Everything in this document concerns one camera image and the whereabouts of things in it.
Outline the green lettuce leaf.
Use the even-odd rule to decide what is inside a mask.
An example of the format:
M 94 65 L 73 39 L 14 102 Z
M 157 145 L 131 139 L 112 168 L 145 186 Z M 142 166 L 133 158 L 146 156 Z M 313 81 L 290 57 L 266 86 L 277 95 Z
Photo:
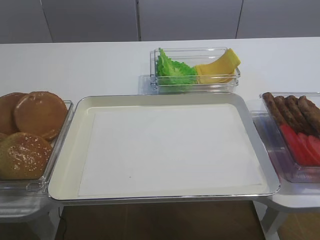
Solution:
M 158 84 L 164 85 L 193 85 L 197 83 L 197 71 L 184 62 L 169 58 L 162 48 L 158 49 L 156 75 Z

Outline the clear lettuce cheese container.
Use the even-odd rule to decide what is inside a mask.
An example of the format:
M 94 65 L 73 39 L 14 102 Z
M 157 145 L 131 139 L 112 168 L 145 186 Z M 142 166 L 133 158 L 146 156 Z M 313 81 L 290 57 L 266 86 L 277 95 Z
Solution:
M 150 85 L 153 91 L 158 94 L 184 94 L 184 93 L 230 93 L 239 84 L 241 76 L 239 66 L 235 69 L 235 74 L 231 81 L 227 83 L 212 84 L 186 84 L 186 85 L 159 85 L 157 77 L 157 60 L 159 48 L 152 50 L 150 57 Z M 173 61 L 184 62 L 190 67 L 201 64 L 211 64 L 221 57 L 227 47 L 207 47 L 207 48 L 161 48 L 165 54 Z

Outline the white paper liner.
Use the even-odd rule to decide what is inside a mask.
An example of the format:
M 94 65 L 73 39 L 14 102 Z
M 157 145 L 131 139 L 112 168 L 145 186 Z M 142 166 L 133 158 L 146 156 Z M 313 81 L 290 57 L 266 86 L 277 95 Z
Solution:
M 206 195 L 259 186 L 261 168 L 237 108 L 92 107 L 79 195 Z

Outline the yellow cheese slice upright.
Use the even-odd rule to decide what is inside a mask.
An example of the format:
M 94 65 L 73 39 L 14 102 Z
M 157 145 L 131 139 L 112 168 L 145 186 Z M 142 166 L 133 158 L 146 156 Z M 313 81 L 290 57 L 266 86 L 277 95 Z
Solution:
M 213 63 L 221 68 L 235 69 L 241 64 L 241 61 L 237 54 L 231 48 L 228 48 L 224 54 Z

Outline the brown meat patty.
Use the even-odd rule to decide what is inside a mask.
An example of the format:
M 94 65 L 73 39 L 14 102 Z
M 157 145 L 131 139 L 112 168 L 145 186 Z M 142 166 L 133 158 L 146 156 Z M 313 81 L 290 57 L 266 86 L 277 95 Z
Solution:
M 265 92 L 262 94 L 262 98 L 263 98 L 270 114 L 272 115 L 273 119 L 277 123 L 277 125 L 278 126 L 286 125 L 287 121 L 280 113 L 280 111 L 276 105 L 274 96 L 270 92 Z
M 307 122 L 313 127 L 316 135 L 320 136 L 320 109 L 305 95 L 300 96 L 298 99 L 298 108 L 307 120 Z
M 297 133 L 312 135 L 314 130 L 300 111 L 298 107 L 298 98 L 293 95 L 289 95 L 285 98 L 285 105 L 294 118 L 295 131 Z
M 274 98 L 275 104 L 285 119 L 286 123 L 296 132 L 301 133 L 303 129 L 300 124 L 297 122 L 293 114 L 290 112 L 289 108 L 285 104 L 285 98 L 283 96 L 276 96 Z

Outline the silver metal tray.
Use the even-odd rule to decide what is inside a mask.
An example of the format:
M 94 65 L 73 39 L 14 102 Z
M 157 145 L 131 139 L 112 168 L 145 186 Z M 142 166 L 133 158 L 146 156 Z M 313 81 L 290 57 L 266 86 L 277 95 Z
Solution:
M 119 95 L 78 102 L 47 191 L 70 204 L 180 202 L 280 185 L 239 95 Z

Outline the round brown bun bottom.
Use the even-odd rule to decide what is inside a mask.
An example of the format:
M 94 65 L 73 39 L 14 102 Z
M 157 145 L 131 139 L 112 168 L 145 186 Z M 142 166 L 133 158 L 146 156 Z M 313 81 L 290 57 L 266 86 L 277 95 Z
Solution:
M 13 110 L 20 132 L 52 141 L 58 136 L 67 116 L 67 106 L 56 94 L 33 91 L 22 97 Z

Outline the clear meat tomato container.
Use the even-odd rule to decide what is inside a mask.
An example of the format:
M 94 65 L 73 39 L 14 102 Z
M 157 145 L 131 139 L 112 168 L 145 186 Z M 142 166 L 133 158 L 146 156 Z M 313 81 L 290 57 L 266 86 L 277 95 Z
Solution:
M 298 100 L 299 97 L 306 96 L 308 100 L 312 101 L 319 108 L 319 105 L 314 101 L 319 100 L 320 95 L 318 93 L 302 94 L 299 92 L 274 92 L 271 94 L 274 98 L 277 96 L 283 96 L 284 98 L 288 96 L 295 96 Z M 295 161 L 295 158 L 291 150 L 288 148 L 287 142 L 280 130 L 280 125 L 277 125 L 275 122 L 262 95 L 263 93 L 259 96 L 261 109 L 253 111 L 253 121 L 276 171 L 282 178 L 291 183 L 319 183 L 320 166 L 301 166 Z M 313 131 L 314 133 L 312 135 L 307 136 L 314 136 L 320 139 L 320 136 L 317 136 L 314 129 Z

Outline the sesame seed bun top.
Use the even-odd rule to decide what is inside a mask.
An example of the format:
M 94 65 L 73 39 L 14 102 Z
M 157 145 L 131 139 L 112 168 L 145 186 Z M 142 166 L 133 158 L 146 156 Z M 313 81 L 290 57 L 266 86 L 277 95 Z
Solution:
M 0 179 L 36 180 L 46 168 L 53 147 L 44 138 L 25 132 L 0 142 Z

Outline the red tomato slice left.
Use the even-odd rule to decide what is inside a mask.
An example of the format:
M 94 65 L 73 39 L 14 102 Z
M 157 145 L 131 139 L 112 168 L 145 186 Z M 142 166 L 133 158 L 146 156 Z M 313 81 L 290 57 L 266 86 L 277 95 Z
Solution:
M 279 128 L 295 161 L 300 166 L 311 166 L 312 162 L 295 131 L 287 124 L 282 124 Z

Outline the red tomato slice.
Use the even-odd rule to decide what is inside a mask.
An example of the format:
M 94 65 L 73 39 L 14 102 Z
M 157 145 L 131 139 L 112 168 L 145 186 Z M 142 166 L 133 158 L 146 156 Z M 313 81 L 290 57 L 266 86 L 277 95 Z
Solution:
M 279 128 L 295 161 L 300 166 L 311 166 L 312 162 L 295 131 L 287 124 L 282 124 Z
M 300 141 L 300 144 L 301 144 L 301 149 L 302 149 L 302 152 L 304 154 L 304 162 L 306 165 L 308 166 L 317 166 L 319 167 L 320 166 L 320 161 L 317 160 L 315 158 L 315 156 L 312 154 L 312 152 L 309 150 L 308 146 L 307 146 L 307 139 L 308 139 L 308 136 L 305 135 L 304 133 L 298 133 L 298 139 Z
M 308 136 L 307 147 L 312 152 L 314 157 L 319 161 L 320 160 L 320 139 L 312 135 Z

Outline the clear bun container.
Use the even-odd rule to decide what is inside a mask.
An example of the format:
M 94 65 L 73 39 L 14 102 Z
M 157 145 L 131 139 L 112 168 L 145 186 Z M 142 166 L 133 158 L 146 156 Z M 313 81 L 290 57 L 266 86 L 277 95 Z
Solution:
M 70 100 L 64 101 L 67 114 L 63 122 L 62 128 L 58 136 L 51 142 L 52 152 L 44 169 L 42 176 L 38 179 L 23 179 L 23 180 L 1 180 L 0 181 L 0 196 L 31 196 L 42 195 L 47 193 L 47 187 L 50 182 L 56 162 L 59 158 L 60 151 L 64 144 L 70 124 L 74 115 L 74 104 Z

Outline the brown meat patty rightmost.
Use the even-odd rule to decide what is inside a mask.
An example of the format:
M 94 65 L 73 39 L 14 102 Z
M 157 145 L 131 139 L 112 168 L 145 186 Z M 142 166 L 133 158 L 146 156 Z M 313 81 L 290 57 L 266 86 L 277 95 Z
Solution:
M 298 108 L 307 120 L 307 122 L 313 127 L 316 135 L 320 136 L 320 109 L 305 95 L 300 96 L 298 99 Z

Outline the red tomato slice middle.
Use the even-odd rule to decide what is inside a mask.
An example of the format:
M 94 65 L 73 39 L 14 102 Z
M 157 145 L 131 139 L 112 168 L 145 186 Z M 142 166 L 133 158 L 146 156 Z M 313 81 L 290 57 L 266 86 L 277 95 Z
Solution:
M 308 166 L 317 166 L 319 167 L 320 166 L 320 161 L 317 160 L 315 158 L 315 156 L 312 154 L 312 152 L 309 150 L 308 146 L 307 146 L 307 139 L 308 139 L 308 136 L 305 135 L 304 133 L 298 133 L 298 139 L 300 141 L 300 144 L 301 144 L 301 149 L 302 149 L 302 152 L 304 154 L 304 162 L 306 165 Z

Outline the red tomato slice right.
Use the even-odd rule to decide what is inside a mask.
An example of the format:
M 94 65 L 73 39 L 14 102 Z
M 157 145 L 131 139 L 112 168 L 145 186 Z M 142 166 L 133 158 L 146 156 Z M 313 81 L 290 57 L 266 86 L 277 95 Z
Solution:
M 314 157 L 319 161 L 320 160 L 320 139 L 312 135 L 308 136 L 307 147 L 312 152 Z

